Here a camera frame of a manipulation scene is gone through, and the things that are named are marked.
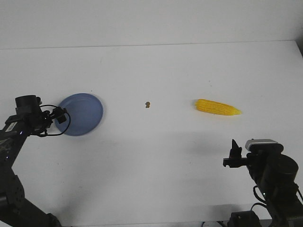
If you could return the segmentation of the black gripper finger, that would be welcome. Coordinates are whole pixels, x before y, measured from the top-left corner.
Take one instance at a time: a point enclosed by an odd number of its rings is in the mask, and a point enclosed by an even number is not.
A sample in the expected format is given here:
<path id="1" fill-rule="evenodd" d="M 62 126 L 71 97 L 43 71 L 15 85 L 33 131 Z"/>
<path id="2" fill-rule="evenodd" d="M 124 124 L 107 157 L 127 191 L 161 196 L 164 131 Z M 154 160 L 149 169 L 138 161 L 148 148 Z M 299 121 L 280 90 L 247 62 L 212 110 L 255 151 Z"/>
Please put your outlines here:
<path id="1" fill-rule="evenodd" d="M 232 139 L 232 148 L 229 153 L 229 158 L 232 159 L 241 159 L 242 147 L 239 147 L 237 142 Z"/>
<path id="2" fill-rule="evenodd" d="M 57 109 L 57 121 L 58 123 L 64 123 L 66 121 L 65 114 L 67 113 L 67 110 L 65 108 L 58 107 Z"/>

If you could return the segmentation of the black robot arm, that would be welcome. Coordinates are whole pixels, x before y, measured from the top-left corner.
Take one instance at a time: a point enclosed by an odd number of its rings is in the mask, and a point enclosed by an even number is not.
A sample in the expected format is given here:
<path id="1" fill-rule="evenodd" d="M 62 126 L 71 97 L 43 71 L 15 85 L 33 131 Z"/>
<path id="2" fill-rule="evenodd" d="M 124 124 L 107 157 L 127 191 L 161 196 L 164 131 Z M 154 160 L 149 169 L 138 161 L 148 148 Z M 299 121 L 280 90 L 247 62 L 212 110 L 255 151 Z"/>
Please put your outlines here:
<path id="1" fill-rule="evenodd" d="M 8 117 L 0 131 L 0 220 L 11 227 L 60 227 L 59 219 L 45 213 L 25 196 L 18 175 L 14 173 L 15 161 L 29 136 L 45 138 L 54 120 L 70 122 L 65 108 L 44 106 L 35 95 L 15 99 L 16 113 Z"/>
<path id="2" fill-rule="evenodd" d="M 301 227 L 303 225 L 303 196 L 295 177 L 298 164 L 282 152 L 282 144 L 270 140 L 248 140 L 245 144 L 246 157 L 241 156 L 242 148 L 232 140 L 232 148 L 223 166 L 239 168 L 246 166 L 252 180 L 253 190 L 258 189 L 261 196 L 254 193 L 258 205 L 269 212 L 272 227 Z"/>

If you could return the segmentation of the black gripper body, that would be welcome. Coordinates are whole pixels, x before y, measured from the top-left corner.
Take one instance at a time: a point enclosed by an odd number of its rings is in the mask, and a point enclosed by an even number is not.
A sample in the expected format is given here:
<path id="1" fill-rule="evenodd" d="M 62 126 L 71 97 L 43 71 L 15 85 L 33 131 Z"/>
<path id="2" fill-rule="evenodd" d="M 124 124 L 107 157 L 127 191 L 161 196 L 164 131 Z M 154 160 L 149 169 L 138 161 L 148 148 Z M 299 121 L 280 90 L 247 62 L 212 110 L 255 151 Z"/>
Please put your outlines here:
<path id="1" fill-rule="evenodd" d="M 229 168 L 239 168 L 249 164 L 247 157 L 242 157 L 241 153 L 230 153 L 228 158 L 223 159 L 223 166 Z"/>
<path id="2" fill-rule="evenodd" d="M 57 109 L 60 106 L 55 106 L 55 105 L 40 105 L 40 108 L 44 107 L 52 107 L 52 110 L 44 110 L 42 111 L 42 126 L 40 128 L 40 132 L 48 132 L 48 129 L 51 127 L 53 123 L 58 123 L 57 121 Z"/>

